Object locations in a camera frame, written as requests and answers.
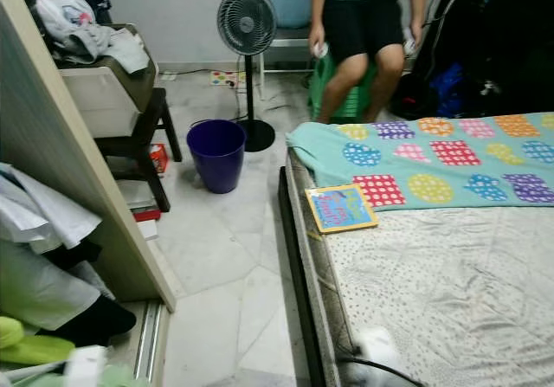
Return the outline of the white hanging garment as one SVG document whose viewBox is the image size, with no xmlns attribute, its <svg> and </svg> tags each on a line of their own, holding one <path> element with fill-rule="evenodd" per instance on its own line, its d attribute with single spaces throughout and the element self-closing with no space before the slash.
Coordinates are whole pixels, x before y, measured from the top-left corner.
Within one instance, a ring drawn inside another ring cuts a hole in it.
<svg viewBox="0 0 554 387">
<path fill-rule="evenodd" d="M 91 210 L 8 163 L 1 164 L 1 237 L 42 254 L 75 248 L 100 225 Z"/>
</svg>

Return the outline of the beige sliding door wardrobe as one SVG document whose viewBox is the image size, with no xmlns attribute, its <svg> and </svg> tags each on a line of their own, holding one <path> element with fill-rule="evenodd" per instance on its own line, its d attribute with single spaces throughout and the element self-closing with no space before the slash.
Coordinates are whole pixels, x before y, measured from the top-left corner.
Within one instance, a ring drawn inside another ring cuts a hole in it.
<svg viewBox="0 0 554 387">
<path fill-rule="evenodd" d="M 53 62 L 30 9 L 31 0 L 0 0 L 1 158 L 100 217 L 90 240 L 102 246 L 92 266 L 116 300 L 138 312 L 132 329 L 111 354 L 115 364 L 134 368 L 142 307 L 177 302 L 158 253 L 139 231 L 70 91 Z M 161 387 L 161 379 L 152 387 Z"/>
</svg>

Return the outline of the pale green grey garment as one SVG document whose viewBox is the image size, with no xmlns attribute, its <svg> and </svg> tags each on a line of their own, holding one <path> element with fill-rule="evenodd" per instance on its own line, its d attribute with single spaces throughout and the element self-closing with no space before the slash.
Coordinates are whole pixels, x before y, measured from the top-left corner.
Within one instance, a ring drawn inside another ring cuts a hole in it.
<svg viewBox="0 0 554 387">
<path fill-rule="evenodd" d="M 0 311 L 41 329 L 58 329 L 100 297 L 98 288 L 31 249 L 0 241 Z"/>
</svg>

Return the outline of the beige seat cushion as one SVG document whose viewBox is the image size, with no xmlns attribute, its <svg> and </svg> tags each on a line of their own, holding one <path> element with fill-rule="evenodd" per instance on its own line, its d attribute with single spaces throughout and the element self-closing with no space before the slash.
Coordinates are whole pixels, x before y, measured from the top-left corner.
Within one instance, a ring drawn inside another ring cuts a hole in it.
<svg viewBox="0 0 554 387">
<path fill-rule="evenodd" d="M 92 137 L 126 137 L 149 103 L 156 70 L 128 74 L 118 63 L 62 68 L 61 78 Z"/>
</svg>

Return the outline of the dark wooden chair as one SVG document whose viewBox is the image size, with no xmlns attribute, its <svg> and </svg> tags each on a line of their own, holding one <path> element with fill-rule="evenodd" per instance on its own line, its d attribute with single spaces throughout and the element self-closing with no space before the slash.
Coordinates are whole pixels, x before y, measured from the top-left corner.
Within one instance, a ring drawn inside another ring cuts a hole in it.
<svg viewBox="0 0 554 387">
<path fill-rule="evenodd" d="M 151 157 L 151 146 L 157 130 L 163 130 L 169 140 L 167 157 L 174 162 L 181 163 L 183 154 L 177 137 L 177 130 L 169 110 L 165 87 L 154 87 L 146 109 L 138 116 L 131 135 L 123 137 L 96 138 L 94 143 L 100 154 L 106 157 L 130 158 L 135 163 L 135 168 L 128 171 L 112 173 L 115 180 L 139 180 L 149 185 L 156 205 L 163 213 L 170 212 L 171 204 L 165 194 L 164 186 L 159 177 L 158 167 L 163 170 L 169 168 L 169 160 L 155 163 Z"/>
</svg>

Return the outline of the red printed cardboard box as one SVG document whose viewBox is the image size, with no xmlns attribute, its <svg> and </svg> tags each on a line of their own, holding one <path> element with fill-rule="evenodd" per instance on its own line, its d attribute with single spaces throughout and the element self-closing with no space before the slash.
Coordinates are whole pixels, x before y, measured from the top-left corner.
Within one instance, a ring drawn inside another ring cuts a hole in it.
<svg viewBox="0 0 554 387">
<path fill-rule="evenodd" d="M 154 165 L 155 172 L 159 177 L 162 177 L 169 168 L 171 161 L 169 150 L 166 149 L 164 143 L 151 143 L 150 159 Z"/>
</svg>

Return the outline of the lime green cloth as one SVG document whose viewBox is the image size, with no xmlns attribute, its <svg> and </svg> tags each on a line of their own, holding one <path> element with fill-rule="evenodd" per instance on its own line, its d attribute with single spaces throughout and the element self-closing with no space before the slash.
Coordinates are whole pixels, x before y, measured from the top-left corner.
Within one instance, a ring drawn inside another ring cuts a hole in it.
<svg viewBox="0 0 554 387">
<path fill-rule="evenodd" d="M 64 362 L 75 351 L 75 344 L 59 337 L 28 334 L 23 324 L 11 317 L 0 317 L 0 362 L 11 364 L 50 364 Z"/>
</svg>

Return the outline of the white grey clothes pile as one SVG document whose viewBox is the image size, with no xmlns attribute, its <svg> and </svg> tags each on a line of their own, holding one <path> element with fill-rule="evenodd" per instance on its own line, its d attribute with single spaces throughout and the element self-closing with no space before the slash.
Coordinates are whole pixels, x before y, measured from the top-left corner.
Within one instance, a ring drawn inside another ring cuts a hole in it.
<svg viewBox="0 0 554 387">
<path fill-rule="evenodd" d="M 100 57 L 111 57 L 127 74 L 149 67 L 141 38 L 130 30 L 95 22 L 86 0 L 35 0 L 35 12 L 63 60 L 91 65 Z"/>
</svg>

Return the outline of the purple plastic bucket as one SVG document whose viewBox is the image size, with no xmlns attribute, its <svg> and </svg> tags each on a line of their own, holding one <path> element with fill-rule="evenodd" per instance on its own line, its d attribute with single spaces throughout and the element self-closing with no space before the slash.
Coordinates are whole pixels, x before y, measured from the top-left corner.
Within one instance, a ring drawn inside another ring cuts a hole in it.
<svg viewBox="0 0 554 387">
<path fill-rule="evenodd" d="M 190 127 L 186 143 L 209 192 L 226 194 L 237 188 L 246 140 L 245 131 L 229 120 L 202 120 Z"/>
</svg>

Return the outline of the white power strip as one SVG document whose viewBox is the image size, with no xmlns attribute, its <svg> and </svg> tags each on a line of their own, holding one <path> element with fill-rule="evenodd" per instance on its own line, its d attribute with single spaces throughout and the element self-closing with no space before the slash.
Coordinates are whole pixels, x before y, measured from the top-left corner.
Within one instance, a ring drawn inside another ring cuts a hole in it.
<svg viewBox="0 0 554 387">
<path fill-rule="evenodd" d="M 246 72 L 211 70 L 209 72 L 209 85 L 242 89 L 246 86 Z"/>
</svg>

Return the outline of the black standing fan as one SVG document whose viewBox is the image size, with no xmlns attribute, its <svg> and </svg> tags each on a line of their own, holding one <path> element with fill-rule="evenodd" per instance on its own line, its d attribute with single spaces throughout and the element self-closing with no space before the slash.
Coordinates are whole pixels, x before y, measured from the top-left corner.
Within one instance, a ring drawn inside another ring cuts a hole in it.
<svg viewBox="0 0 554 387">
<path fill-rule="evenodd" d="M 238 126 L 247 134 L 245 151 L 261 152 L 274 142 L 274 128 L 254 115 L 254 58 L 269 50 L 276 32 L 274 8 L 269 0 L 222 0 L 216 15 L 222 41 L 244 59 L 246 117 Z"/>
</svg>

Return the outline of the blue yellow children's book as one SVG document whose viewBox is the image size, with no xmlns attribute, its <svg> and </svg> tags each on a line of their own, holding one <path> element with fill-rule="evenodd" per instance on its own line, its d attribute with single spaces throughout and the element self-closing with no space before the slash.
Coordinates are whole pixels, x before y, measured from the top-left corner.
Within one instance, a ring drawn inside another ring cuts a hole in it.
<svg viewBox="0 0 554 387">
<path fill-rule="evenodd" d="M 310 213 L 321 234 L 377 226 L 377 214 L 357 184 L 304 190 Z"/>
</svg>

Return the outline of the green plastic stool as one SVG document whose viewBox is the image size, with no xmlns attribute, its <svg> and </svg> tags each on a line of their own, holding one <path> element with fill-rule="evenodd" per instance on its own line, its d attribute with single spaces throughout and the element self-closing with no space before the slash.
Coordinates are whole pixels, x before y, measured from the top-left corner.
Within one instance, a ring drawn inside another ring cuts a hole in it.
<svg viewBox="0 0 554 387">
<path fill-rule="evenodd" d="M 315 60 L 315 68 L 313 68 L 308 83 L 307 98 L 310 115 L 313 118 L 319 117 L 325 85 L 335 74 L 336 67 L 336 63 L 333 62 L 330 54 Z M 330 122 L 349 125 L 349 123 L 355 123 L 363 118 L 364 110 L 370 103 L 370 88 L 373 79 L 376 77 L 376 71 L 375 62 L 369 60 L 364 78 L 360 80 L 359 85 L 350 90 L 343 105 L 338 106 L 338 109 L 333 113 Z"/>
</svg>

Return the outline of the person in black shorts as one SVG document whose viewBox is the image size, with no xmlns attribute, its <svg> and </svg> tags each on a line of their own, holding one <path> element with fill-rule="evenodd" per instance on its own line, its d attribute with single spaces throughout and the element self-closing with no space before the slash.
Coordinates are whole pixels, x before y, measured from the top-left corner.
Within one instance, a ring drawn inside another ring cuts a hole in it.
<svg viewBox="0 0 554 387">
<path fill-rule="evenodd" d="M 370 65 L 376 73 L 364 121 L 390 105 L 405 67 L 405 42 L 418 44 L 427 0 L 312 0 L 310 47 L 327 46 L 336 70 L 325 84 L 317 122 L 328 125 Z"/>
</svg>

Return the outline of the teal patchwork dotted blanket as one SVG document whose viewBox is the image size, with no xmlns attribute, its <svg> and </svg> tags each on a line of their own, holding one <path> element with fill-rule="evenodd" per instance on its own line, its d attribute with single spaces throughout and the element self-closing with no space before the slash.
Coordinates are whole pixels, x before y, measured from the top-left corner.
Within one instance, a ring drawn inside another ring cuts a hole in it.
<svg viewBox="0 0 554 387">
<path fill-rule="evenodd" d="M 319 188 L 359 185 L 375 210 L 554 206 L 554 113 L 309 122 L 287 144 Z"/>
</svg>

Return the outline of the quilted white mattress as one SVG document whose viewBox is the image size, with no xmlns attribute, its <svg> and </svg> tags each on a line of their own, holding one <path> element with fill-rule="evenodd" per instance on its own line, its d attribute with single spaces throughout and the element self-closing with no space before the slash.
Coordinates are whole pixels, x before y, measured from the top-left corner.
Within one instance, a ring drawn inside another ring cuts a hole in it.
<svg viewBox="0 0 554 387">
<path fill-rule="evenodd" d="M 312 314 L 328 387 L 371 364 L 403 387 L 554 387 L 554 206 L 387 210 L 379 224 L 320 234 L 287 154 Z M 352 336 L 388 329 L 405 372 L 355 356 Z"/>
</svg>

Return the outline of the silver wardrobe floor rail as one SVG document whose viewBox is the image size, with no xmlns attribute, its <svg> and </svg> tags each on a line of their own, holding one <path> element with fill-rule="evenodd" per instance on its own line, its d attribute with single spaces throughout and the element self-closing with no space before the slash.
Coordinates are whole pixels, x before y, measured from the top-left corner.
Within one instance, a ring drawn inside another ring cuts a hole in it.
<svg viewBox="0 0 554 387">
<path fill-rule="evenodd" d="M 157 384 L 161 379 L 166 315 L 170 315 L 169 308 L 162 301 L 149 300 L 142 307 L 138 336 L 136 336 L 138 343 L 136 344 L 133 375 L 137 379 L 149 382 L 151 386 Z"/>
</svg>

